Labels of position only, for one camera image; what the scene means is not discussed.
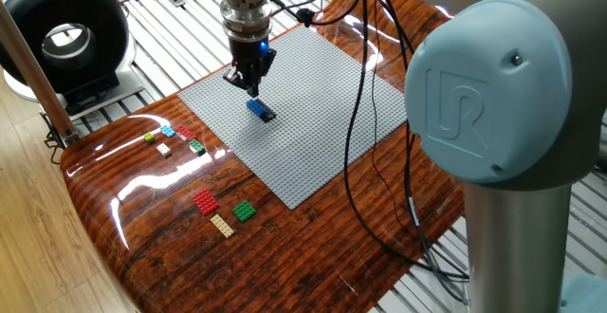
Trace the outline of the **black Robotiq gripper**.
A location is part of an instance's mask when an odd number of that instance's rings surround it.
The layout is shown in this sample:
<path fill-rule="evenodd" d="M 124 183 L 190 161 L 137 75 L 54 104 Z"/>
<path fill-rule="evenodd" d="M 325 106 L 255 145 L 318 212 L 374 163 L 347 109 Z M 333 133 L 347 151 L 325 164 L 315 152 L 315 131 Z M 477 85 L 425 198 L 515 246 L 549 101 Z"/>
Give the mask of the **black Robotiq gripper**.
<path fill-rule="evenodd" d="M 230 40 L 232 64 L 224 73 L 228 83 L 248 90 L 252 98 L 259 96 L 259 84 L 268 73 L 276 50 L 269 47 L 268 38 L 255 42 Z"/>

